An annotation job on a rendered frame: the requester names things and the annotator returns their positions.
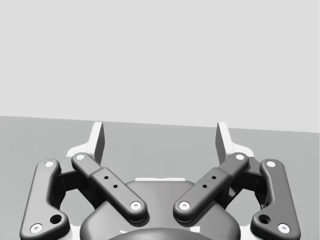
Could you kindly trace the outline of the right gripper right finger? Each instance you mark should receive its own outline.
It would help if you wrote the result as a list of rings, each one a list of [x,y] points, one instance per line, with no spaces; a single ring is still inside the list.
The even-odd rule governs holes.
[[[260,205],[250,223],[256,238],[300,240],[301,229],[285,165],[276,159],[257,161],[250,148],[232,141],[225,122],[217,123],[215,147],[219,166],[176,200],[174,218],[191,222],[212,201],[226,208],[242,190],[249,190]]]

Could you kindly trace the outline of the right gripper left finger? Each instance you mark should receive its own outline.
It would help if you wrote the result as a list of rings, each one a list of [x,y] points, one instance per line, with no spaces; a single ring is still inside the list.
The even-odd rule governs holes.
[[[19,231],[20,240],[62,240],[72,232],[69,217],[61,211],[66,192],[79,190],[98,208],[110,203],[126,220],[143,221],[146,202],[110,169],[101,166],[105,148],[102,122],[95,122],[86,143],[67,151],[64,160],[37,163]]]

